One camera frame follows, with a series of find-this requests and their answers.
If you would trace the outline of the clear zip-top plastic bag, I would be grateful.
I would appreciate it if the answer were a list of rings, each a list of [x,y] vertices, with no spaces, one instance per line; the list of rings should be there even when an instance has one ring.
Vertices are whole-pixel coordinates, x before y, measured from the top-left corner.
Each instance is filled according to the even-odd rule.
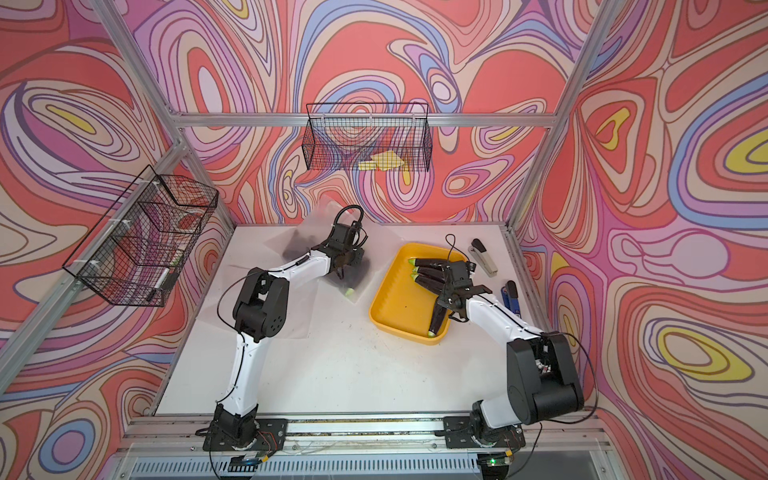
[[[295,259],[327,239],[341,208],[336,201],[324,201],[298,226],[267,240],[265,246],[279,254],[283,262]]]

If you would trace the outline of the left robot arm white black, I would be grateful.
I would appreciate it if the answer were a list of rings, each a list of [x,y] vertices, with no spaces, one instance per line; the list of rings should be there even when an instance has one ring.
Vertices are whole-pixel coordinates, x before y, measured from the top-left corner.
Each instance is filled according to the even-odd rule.
[[[235,363],[224,396],[216,401],[206,433],[209,451],[251,450],[257,443],[275,452],[279,442],[261,430],[257,420],[258,386],[266,356],[288,319],[291,291],[331,273],[344,273],[358,265],[364,255],[367,233],[360,219],[349,224],[335,221],[328,237],[285,265],[254,267],[236,284],[240,291],[232,309],[237,333]]]

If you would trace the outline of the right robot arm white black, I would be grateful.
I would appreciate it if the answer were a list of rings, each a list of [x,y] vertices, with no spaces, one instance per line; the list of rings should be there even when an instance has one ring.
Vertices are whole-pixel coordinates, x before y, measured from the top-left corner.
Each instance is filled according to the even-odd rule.
[[[481,425],[500,429],[530,425],[584,407],[581,381],[566,335],[545,332],[505,307],[489,288],[471,279],[468,261],[441,262],[438,304],[480,327],[505,349],[506,389],[478,403]]]

